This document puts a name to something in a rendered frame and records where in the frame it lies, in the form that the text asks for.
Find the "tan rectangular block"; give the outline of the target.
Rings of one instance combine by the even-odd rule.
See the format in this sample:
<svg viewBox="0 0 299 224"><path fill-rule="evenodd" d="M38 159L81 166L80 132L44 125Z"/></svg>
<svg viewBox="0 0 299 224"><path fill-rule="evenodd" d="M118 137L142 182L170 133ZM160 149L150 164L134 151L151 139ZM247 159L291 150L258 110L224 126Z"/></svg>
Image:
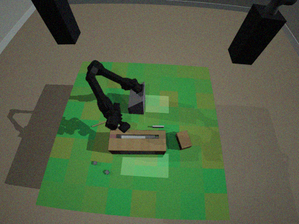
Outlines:
<svg viewBox="0 0 299 224"><path fill-rule="evenodd" d="M192 147L192 143L191 143L191 140L189 138L187 131L182 131L182 132L176 133L175 136L176 136L180 150Z"/></svg>

